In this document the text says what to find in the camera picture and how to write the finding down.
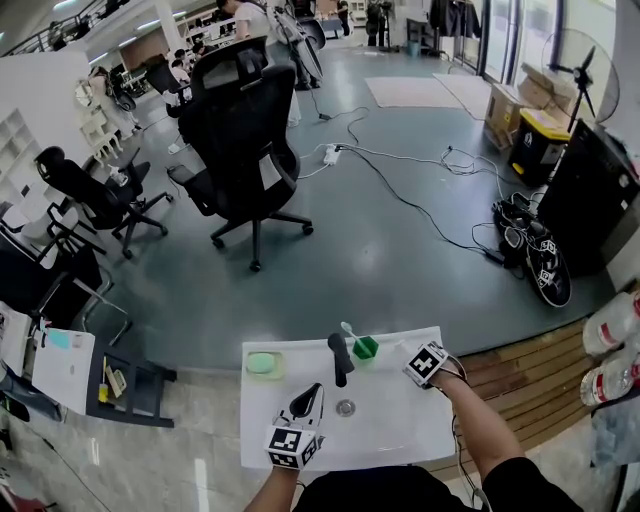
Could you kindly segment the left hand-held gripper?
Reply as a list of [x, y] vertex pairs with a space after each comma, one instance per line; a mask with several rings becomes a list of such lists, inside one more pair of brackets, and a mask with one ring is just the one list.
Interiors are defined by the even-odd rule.
[[324, 441], [324, 386], [314, 383], [287, 396], [267, 428], [264, 451], [273, 467], [301, 471]]

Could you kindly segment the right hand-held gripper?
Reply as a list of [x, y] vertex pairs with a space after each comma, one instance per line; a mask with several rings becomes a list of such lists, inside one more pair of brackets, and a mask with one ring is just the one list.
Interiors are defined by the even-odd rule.
[[403, 367], [403, 373], [422, 389], [427, 389], [433, 375], [449, 358], [448, 352], [435, 341], [423, 343]]

